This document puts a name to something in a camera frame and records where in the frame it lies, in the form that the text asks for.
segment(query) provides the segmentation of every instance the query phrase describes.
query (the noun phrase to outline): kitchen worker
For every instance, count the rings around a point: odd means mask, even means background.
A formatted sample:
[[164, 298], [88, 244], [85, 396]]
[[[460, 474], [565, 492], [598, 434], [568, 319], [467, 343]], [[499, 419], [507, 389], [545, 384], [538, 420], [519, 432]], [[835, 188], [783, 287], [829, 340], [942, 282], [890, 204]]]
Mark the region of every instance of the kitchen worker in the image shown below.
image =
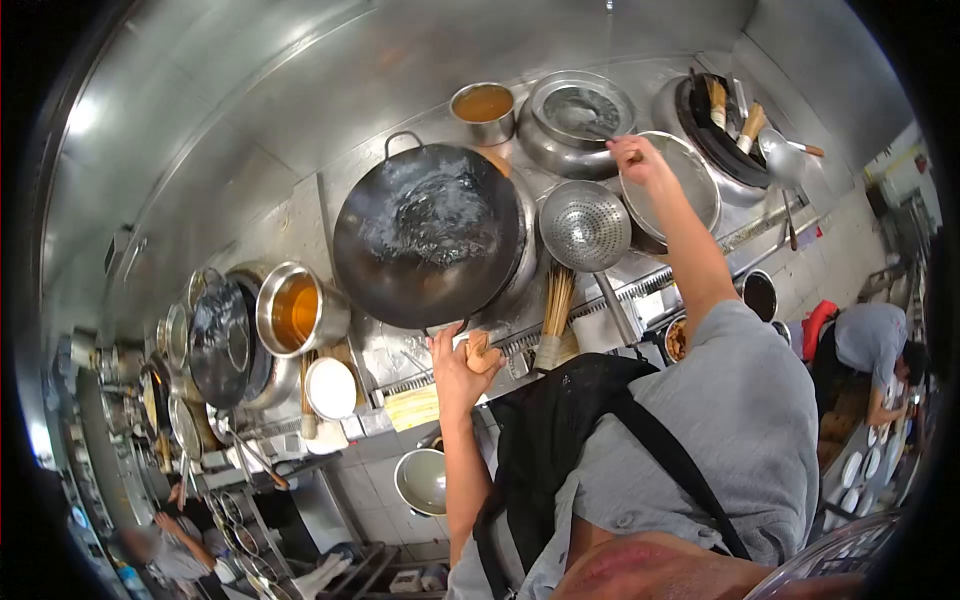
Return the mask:
[[177, 509], [175, 500], [182, 485], [179, 481], [170, 490], [167, 504], [156, 512], [150, 527], [118, 529], [110, 536], [109, 546], [111, 553], [127, 564], [152, 564], [164, 577], [190, 584], [213, 573], [217, 557], [228, 550], [216, 528], [201, 534]]
[[844, 366], [871, 374], [865, 422], [882, 425], [905, 414], [905, 403], [888, 410], [883, 408], [883, 399], [898, 381], [910, 387], [920, 385], [926, 371], [926, 350], [906, 339], [906, 314], [899, 306], [854, 304], [820, 332], [812, 374], [821, 417], [836, 404], [834, 385]]
[[503, 360], [471, 371], [456, 326], [429, 341], [448, 598], [743, 597], [804, 548], [818, 498], [813, 383], [736, 294], [660, 153], [636, 136], [608, 147], [666, 234], [686, 358], [658, 372], [584, 354], [491, 403], [502, 427], [492, 482], [470, 411]]

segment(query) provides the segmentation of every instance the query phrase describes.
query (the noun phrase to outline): hand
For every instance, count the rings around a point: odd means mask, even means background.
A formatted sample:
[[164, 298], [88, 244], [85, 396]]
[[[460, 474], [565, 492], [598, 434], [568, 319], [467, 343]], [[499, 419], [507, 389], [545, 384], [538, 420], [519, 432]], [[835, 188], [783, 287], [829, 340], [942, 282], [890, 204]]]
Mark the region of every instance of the hand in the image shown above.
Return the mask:
[[[434, 338], [427, 338], [433, 359], [433, 378], [437, 382], [437, 399], [440, 402], [440, 420], [469, 418], [470, 411], [480, 395], [490, 387], [493, 376], [507, 364], [503, 356], [485, 372], [477, 373], [467, 366], [467, 341], [461, 340], [453, 348], [453, 336], [460, 328], [456, 323], [441, 330]], [[499, 348], [488, 350], [500, 354]]]
[[157, 527], [173, 536], [183, 533], [177, 520], [162, 511], [154, 516], [154, 523], [156, 523]]
[[173, 502], [174, 500], [180, 500], [180, 488], [183, 486], [183, 480], [179, 480], [174, 484], [173, 488], [170, 488], [170, 495], [167, 496], [167, 502]]
[[607, 142], [607, 148], [620, 173], [634, 183], [651, 188], [676, 180], [660, 151], [646, 137], [620, 135]]

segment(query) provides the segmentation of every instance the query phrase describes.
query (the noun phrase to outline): strainer ladle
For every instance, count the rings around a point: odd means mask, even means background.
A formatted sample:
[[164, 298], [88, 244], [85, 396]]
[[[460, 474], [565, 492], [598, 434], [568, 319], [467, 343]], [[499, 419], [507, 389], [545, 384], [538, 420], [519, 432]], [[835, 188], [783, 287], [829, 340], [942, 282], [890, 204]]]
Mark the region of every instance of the strainer ladle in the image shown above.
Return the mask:
[[562, 265], [593, 273], [627, 348], [639, 340], [604, 273], [630, 248], [630, 215], [613, 192], [592, 181], [558, 185], [540, 209], [543, 244]]

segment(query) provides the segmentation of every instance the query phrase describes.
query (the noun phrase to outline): lips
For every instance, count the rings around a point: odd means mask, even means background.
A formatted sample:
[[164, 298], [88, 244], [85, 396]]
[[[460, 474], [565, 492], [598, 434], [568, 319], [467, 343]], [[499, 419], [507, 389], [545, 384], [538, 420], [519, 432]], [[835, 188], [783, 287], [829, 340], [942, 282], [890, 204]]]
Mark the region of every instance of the lips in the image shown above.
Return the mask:
[[656, 568], [682, 554], [673, 548], [644, 540], [624, 540], [611, 544], [590, 558], [580, 573], [574, 574], [576, 583], [571, 589], [589, 588], [622, 573]]

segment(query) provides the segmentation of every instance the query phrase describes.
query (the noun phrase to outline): kitchen counter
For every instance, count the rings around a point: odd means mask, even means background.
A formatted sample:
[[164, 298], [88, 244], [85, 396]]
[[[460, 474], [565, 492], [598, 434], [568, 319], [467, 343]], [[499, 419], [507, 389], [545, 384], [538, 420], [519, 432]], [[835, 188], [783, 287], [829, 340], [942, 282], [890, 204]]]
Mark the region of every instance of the kitchen counter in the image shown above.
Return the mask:
[[[637, 108], [637, 127], [645, 131], [654, 128], [651, 106], [657, 91], [669, 80], [686, 74], [691, 66], [698, 71], [706, 70], [702, 62], [691, 56], [633, 60], [588, 70], [609, 77], [631, 95]], [[517, 108], [540, 75], [506, 82], [515, 94]], [[767, 110], [777, 112], [775, 107]], [[210, 266], [228, 269], [250, 260], [268, 264], [300, 260], [310, 265], [321, 279], [332, 280], [332, 230], [346, 196], [368, 170], [383, 160], [386, 137], [404, 130], [415, 132], [424, 143], [468, 143], [466, 128], [449, 114], [446, 105], [413, 117], [326, 165], [316, 178], [302, 181], [286, 203], [251, 224], [244, 237], [216, 255]], [[412, 143], [408, 138], [398, 138], [392, 144], [394, 152], [410, 147]], [[553, 187], [565, 180], [533, 163], [516, 138], [492, 150], [511, 163], [538, 206]], [[614, 193], [621, 191], [618, 178], [601, 183]], [[812, 191], [819, 196], [815, 201], [810, 198]], [[818, 211], [814, 206], [831, 205], [832, 198], [826, 198], [827, 195], [825, 186], [808, 186], [804, 180], [800, 198], [791, 202], [798, 232], [816, 225], [824, 210]], [[752, 206], [723, 203], [722, 217], [714, 233], [727, 256], [732, 276], [744, 273], [783, 245], [783, 213], [779, 190], [768, 192], [761, 202]], [[487, 329], [492, 344], [502, 348], [510, 358], [510, 368], [498, 374], [486, 399], [502, 396], [535, 377], [529, 373], [524, 354], [534, 348], [539, 339], [546, 295], [544, 274], [550, 263], [540, 240], [536, 243], [537, 272], [533, 281], [512, 305], [497, 306], [475, 324]], [[608, 276], [617, 295], [634, 312], [636, 324], [644, 329], [662, 326], [682, 310], [670, 268], [654, 254], [631, 249], [608, 270]], [[595, 312], [605, 305], [593, 277], [578, 277], [571, 317]], [[427, 369], [430, 355], [418, 331], [398, 329], [354, 310], [348, 341], [370, 404], [367, 411], [359, 411], [355, 419], [345, 422], [348, 437], [355, 439], [391, 428], [384, 411], [379, 410], [384, 397], [427, 385], [432, 377]]]

